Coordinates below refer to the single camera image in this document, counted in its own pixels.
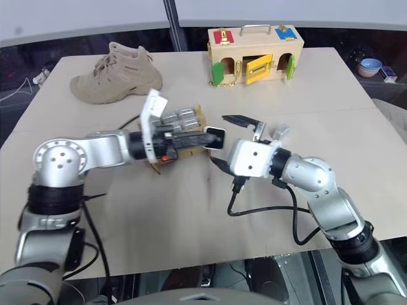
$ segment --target beige sneaker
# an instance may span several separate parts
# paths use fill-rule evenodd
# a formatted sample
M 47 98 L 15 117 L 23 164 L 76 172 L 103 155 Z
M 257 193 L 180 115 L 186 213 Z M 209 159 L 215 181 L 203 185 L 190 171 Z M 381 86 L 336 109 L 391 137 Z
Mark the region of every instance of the beige sneaker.
M 138 49 L 109 43 L 110 53 L 102 57 L 93 72 L 72 78 L 71 91 L 83 102 L 108 104 L 130 94 L 145 95 L 151 88 L 160 90 L 161 74 L 154 68 L 151 55 Z

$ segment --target metal handle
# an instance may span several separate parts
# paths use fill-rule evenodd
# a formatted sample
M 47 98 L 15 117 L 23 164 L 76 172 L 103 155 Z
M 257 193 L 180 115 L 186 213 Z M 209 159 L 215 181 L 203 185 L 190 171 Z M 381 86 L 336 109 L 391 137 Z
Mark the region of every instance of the metal handle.
M 243 36 L 243 30 L 248 27 L 268 27 L 268 35 L 272 33 L 272 26 L 270 24 L 248 24 L 240 28 L 240 35 Z

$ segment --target wooden table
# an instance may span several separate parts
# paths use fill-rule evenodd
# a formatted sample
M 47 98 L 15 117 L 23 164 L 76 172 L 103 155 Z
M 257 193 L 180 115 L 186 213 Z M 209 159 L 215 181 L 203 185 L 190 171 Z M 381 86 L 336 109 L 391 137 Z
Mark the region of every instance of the wooden table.
M 111 105 L 89 105 L 69 91 L 72 77 L 90 71 L 99 56 L 61 59 L 14 132 L 1 149 L 1 271 L 13 266 L 17 220 L 27 200 L 34 168 L 32 154 L 47 139 L 81 137 L 117 128 L 140 112 L 144 97 Z M 212 88 L 209 59 L 203 52 L 155 53 L 163 74 L 166 111 L 200 104 L 208 124 L 228 131 L 227 158 L 238 138 L 252 130 L 221 119 L 244 114 L 273 130 L 288 124 L 285 148 L 302 156 L 320 156 L 332 165 L 337 183 L 375 226 L 378 239 L 406 234 L 407 146 L 364 92 L 332 48 L 304 49 L 294 78 L 234 87 Z M 136 124 L 129 129 L 135 130 Z M 86 194 L 108 192 L 89 202 L 105 244 L 113 275 L 172 269 L 215 262 L 286 254 L 328 247 L 319 233 L 304 247 L 291 236 L 292 213 L 274 211 L 229 217 L 226 207 L 232 178 L 201 154 L 167 165 L 157 175 L 143 162 L 91 172 Z M 235 210 L 290 205 L 287 192 L 269 180 L 251 179 L 238 196 Z M 306 206 L 300 200 L 300 206 Z M 315 227 L 300 215 L 300 238 Z M 89 240 L 93 240 L 87 230 Z M 93 252 L 86 250 L 84 262 Z M 104 276 L 98 260 L 78 277 Z

